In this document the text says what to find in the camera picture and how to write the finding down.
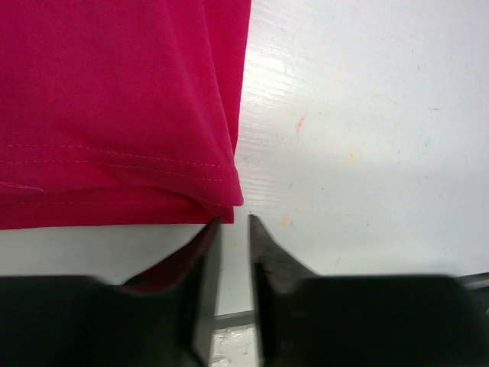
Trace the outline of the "pink t-shirt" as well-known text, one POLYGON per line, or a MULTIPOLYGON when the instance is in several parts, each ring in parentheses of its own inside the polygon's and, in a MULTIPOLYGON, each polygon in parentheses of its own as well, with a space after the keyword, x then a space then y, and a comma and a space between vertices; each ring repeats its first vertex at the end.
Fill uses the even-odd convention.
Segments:
POLYGON ((233 222, 250 12, 3 1, 1 227, 233 222))

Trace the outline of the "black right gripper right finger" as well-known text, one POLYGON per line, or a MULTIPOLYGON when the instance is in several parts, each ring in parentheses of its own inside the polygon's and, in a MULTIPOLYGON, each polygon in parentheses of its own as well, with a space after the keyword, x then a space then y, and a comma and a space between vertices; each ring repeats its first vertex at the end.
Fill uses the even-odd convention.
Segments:
POLYGON ((322 276, 248 218, 262 366, 486 366, 488 317, 444 274, 322 276))

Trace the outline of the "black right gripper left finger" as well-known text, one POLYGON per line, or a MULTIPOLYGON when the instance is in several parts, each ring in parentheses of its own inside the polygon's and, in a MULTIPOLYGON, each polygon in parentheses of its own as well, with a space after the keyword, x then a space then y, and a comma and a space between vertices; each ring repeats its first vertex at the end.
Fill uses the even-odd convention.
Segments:
POLYGON ((221 221, 121 285, 86 275, 1 279, 3 366, 206 366, 221 221))

